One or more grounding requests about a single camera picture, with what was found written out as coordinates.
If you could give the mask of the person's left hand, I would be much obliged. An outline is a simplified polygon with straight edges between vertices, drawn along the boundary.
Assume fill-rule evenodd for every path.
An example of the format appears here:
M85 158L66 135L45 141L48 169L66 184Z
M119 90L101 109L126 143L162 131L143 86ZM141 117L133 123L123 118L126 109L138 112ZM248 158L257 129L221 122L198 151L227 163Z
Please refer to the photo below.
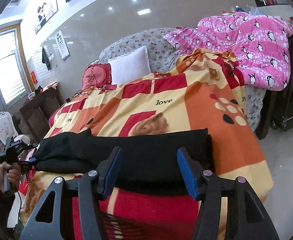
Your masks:
M6 172L7 180L12 183L16 189L19 187L19 181L21 178L21 168L18 163L13 163L9 165L7 162L3 162L0 165L0 189L2 192L4 190L4 173Z

